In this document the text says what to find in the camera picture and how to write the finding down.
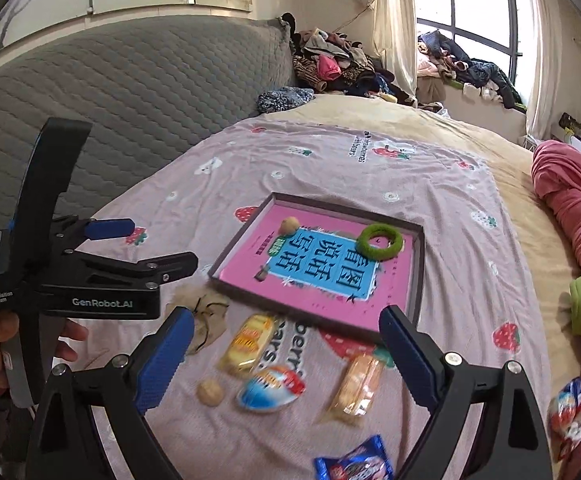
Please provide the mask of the yellow rice cracker packet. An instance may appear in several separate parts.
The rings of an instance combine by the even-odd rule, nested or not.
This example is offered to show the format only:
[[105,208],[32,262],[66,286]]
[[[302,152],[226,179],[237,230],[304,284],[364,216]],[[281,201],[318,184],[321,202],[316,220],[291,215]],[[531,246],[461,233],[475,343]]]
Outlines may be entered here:
[[277,319],[266,314],[251,315],[236,332],[218,363],[218,370],[235,377],[249,376],[268,347]]

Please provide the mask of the walnut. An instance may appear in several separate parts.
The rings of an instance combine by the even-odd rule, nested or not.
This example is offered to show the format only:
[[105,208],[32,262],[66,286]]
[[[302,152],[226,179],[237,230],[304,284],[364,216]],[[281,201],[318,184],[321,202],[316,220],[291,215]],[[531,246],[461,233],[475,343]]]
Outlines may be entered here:
[[284,237],[293,236],[300,229],[300,226],[301,224],[297,218],[287,217],[282,220],[278,232]]
[[196,396],[200,403],[215,408],[222,403],[225,392],[217,379],[205,378],[198,383]]

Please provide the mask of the blue oreo snack packet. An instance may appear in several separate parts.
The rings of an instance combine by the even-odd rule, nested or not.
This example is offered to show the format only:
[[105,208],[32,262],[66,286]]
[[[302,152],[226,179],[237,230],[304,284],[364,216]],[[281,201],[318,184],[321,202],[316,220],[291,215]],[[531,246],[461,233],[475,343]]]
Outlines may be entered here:
[[315,478],[320,480],[386,480],[394,468],[379,434],[369,437],[341,457],[317,457],[313,460]]

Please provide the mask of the colourful egg-shaped toy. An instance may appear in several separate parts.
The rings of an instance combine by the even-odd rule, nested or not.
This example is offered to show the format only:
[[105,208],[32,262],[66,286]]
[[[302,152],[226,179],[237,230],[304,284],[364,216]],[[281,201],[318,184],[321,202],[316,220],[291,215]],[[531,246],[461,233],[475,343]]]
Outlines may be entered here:
[[252,375],[237,393],[243,410],[272,413],[293,404],[306,391],[306,383],[286,366],[268,366]]

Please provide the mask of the clear biscuit packet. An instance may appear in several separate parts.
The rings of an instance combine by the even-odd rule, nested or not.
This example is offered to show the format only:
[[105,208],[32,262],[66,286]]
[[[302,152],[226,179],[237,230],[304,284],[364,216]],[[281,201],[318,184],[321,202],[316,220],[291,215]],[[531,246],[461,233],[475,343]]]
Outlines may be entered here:
[[322,419],[361,425],[379,391],[383,369],[384,363],[375,356],[356,356],[349,363]]

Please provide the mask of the red white snack wrapper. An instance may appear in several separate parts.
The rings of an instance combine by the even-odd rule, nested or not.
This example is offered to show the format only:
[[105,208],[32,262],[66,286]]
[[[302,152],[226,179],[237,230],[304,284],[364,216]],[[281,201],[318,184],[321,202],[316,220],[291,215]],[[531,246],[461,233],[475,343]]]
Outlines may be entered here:
[[568,382],[553,398],[549,407],[549,425],[559,447],[560,462],[581,443],[581,378]]

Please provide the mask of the pink strawberry bed sheet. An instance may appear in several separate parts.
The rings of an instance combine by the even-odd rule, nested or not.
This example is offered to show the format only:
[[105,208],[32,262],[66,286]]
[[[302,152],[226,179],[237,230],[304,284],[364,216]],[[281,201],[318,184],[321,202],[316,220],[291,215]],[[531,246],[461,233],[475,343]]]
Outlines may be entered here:
[[[525,368],[541,408],[551,398],[545,330],[528,263],[488,166],[463,151],[400,141],[363,130],[249,119],[202,141],[105,206],[104,218],[128,217],[138,233],[88,242],[85,252],[120,260],[194,252],[194,276],[164,288],[204,286],[210,266],[251,211],[272,193],[315,198],[419,224],[425,272],[419,326],[446,351],[478,365],[508,360]],[[352,450],[373,434],[400,462],[423,429],[397,370],[387,365],[359,426],[322,417],[350,359],[367,345],[299,315],[281,318],[261,358],[285,365],[307,389],[266,415],[235,404],[240,378],[218,363],[259,301],[232,300],[225,332],[180,366],[164,401],[147,420],[185,479],[310,479],[313,460]],[[225,397],[210,408],[196,396],[205,378]]]

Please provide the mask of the grey quilted headboard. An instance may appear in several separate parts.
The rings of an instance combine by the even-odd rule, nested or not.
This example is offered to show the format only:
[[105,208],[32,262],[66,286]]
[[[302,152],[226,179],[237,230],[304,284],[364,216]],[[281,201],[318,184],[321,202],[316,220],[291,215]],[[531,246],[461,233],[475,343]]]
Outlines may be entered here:
[[94,214],[254,116],[261,93],[289,84],[292,31],[284,18],[140,18],[57,39],[0,67],[0,229],[48,119],[92,127],[56,210]]

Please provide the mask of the beige mattress cover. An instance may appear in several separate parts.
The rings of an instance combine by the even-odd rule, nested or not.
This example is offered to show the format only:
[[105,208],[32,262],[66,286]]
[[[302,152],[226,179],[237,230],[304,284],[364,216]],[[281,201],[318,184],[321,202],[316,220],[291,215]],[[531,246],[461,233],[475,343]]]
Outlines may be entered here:
[[559,390],[581,373],[581,339],[571,334],[569,320],[569,284],[580,269],[552,211],[533,190],[530,151],[490,130],[380,99],[326,94],[268,117],[365,129],[481,156],[495,177],[533,274],[548,343],[551,389]]

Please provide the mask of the blue patterned cloth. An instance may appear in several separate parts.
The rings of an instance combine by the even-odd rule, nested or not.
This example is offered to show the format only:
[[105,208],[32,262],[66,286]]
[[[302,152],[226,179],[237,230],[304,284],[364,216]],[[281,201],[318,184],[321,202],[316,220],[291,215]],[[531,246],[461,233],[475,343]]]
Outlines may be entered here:
[[282,87],[260,94],[257,99],[257,110],[260,114],[270,114],[293,110],[315,99],[312,89],[299,87]]

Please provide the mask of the pile of clothes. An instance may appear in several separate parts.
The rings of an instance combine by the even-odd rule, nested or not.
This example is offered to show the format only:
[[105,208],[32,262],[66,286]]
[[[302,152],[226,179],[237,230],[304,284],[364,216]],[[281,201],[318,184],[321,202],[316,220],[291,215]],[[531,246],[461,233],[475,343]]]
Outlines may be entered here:
[[397,85],[396,76],[346,34],[314,28],[298,30],[295,16],[284,13],[289,27],[290,50],[296,78],[317,93],[341,92],[347,96],[378,98],[414,106],[415,99]]

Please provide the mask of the right cream curtain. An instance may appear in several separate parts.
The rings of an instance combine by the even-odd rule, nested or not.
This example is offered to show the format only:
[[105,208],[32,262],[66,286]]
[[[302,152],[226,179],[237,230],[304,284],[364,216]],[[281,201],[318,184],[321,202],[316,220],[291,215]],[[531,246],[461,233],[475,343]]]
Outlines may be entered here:
[[562,71],[563,38],[559,0],[530,0],[536,37],[535,78],[526,114],[526,132],[543,139],[550,132]]

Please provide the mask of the cream curtain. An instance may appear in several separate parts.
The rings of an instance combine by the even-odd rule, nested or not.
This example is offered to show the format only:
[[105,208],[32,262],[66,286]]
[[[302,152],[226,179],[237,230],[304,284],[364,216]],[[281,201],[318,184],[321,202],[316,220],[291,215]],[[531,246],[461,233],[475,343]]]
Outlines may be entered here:
[[563,38],[559,0],[530,0],[536,37],[535,78],[526,114],[526,132],[543,139],[550,132],[562,71]]
[[397,86],[417,93],[417,16],[414,0],[357,0],[373,16],[372,41]]

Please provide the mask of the clothes on window sill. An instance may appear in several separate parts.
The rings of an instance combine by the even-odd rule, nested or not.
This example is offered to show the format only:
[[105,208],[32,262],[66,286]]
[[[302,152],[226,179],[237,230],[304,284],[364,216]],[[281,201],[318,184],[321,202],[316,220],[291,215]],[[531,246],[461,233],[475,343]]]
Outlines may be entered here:
[[513,82],[496,64],[469,55],[452,39],[443,35],[440,30],[417,36],[417,51],[422,57],[417,76],[423,77],[432,70],[444,82],[455,81],[464,86],[470,84],[478,91],[487,89],[496,92],[507,110],[527,110],[524,101],[514,87]]

